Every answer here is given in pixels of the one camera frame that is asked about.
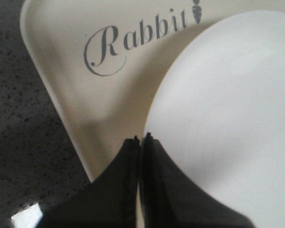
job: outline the speckled floor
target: speckled floor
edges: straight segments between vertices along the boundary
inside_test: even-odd
[[[26,51],[24,0],[0,0],[0,228],[36,202],[56,206],[89,183]]]

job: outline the granite floor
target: granite floor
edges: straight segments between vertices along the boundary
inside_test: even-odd
[[[24,0],[0,0],[0,228],[39,203],[56,206],[89,183],[26,51],[19,30]]]

